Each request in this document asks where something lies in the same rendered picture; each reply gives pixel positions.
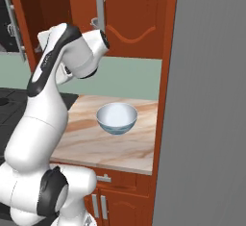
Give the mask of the black microwave oven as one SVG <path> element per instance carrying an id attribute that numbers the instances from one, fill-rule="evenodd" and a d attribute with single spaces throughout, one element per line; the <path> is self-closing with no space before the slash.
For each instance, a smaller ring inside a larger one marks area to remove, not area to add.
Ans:
<path id="1" fill-rule="evenodd" d="M 8 26 L 11 24 L 5 0 L 0 0 L 0 45 L 7 52 L 18 52 L 15 37 L 9 34 Z"/>

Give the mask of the orange base cabinet door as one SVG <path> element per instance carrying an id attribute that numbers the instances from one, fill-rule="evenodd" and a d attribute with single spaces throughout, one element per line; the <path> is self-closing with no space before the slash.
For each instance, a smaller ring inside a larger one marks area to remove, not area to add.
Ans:
<path id="1" fill-rule="evenodd" d="M 100 223 L 100 217 L 99 217 L 99 218 L 95 218 L 95 217 L 94 217 L 94 210 L 93 210 L 93 206 L 92 206 L 92 197 L 91 197 L 92 194 L 87 195 L 87 196 L 85 197 L 85 205 L 86 205 L 86 209 L 87 209 L 87 211 L 90 213 L 94 225 L 95 225 L 95 226 L 101 226 L 101 223 Z"/>
<path id="2" fill-rule="evenodd" d="M 149 199 L 146 196 L 102 189 L 107 198 L 108 220 L 104 226 L 151 226 Z"/>

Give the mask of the orange wall cabinet door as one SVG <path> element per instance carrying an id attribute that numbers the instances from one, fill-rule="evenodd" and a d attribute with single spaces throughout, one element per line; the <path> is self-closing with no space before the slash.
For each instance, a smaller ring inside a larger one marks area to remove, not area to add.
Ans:
<path id="1" fill-rule="evenodd" d="M 46 28 L 66 22 L 82 32 L 91 30 L 90 21 L 96 16 L 96 0 L 39 0 Z"/>
<path id="2" fill-rule="evenodd" d="M 106 0 L 109 56 L 160 59 L 166 0 Z"/>

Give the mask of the white and blue bowl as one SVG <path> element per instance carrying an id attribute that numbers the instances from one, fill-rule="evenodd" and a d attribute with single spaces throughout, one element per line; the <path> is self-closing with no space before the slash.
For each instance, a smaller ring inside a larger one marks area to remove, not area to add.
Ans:
<path id="1" fill-rule="evenodd" d="M 114 102 L 102 106 L 96 113 L 100 127 L 112 135 L 124 135 L 137 121 L 138 112 L 130 104 Z"/>

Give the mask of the grey fridge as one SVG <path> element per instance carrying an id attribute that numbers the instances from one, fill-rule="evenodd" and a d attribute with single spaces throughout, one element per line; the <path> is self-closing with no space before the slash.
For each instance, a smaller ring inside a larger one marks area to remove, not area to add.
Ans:
<path id="1" fill-rule="evenodd" d="M 246 226 L 246 0 L 177 0 L 153 226 Z"/>

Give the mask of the orange drawer front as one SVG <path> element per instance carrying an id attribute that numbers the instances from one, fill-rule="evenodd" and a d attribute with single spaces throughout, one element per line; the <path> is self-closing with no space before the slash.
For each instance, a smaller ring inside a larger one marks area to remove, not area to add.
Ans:
<path id="1" fill-rule="evenodd" d="M 149 194 L 150 176 L 148 175 L 96 167 L 93 167 L 93 170 L 97 176 L 107 176 L 111 179 L 109 182 L 98 181 L 98 188 L 137 195 Z"/>

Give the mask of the orange tall cabinet side panel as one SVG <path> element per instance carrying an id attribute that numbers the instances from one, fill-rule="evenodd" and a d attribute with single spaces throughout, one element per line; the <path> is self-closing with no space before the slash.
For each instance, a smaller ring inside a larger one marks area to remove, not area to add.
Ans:
<path id="1" fill-rule="evenodd" d="M 163 119 L 164 119 L 164 111 L 165 111 L 165 101 L 166 101 L 166 92 L 167 92 L 167 84 L 168 84 L 176 3 L 177 0 L 166 0 L 165 11 L 164 11 L 163 46 L 162 46 L 163 50 L 162 50 L 161 73 L 160 73 L 160 95 L 159 95 L 158 114 L 157 114 L 153 170 L 152 170 L 150 190 L 149 190 L 149 198 L 152 204 L 155 204 L 155 197 L 156 197 L 156 188 L 157 188 L 158 171 L 159 171 L 159 163 L 160 163 L 160 148 L 161 148 L 161 140 L 162 140 Z"/>

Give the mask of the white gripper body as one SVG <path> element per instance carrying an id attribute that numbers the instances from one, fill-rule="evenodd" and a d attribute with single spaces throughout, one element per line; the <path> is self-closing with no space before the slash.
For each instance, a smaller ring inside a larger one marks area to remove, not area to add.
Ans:
<path id="1" fill-rule="evenodd" d="M 65 65 L 61 63 L 57 69 L 57 84 L 62 85 L 73 78 L 71 73 L 68 73 L 65 69 Z"/>

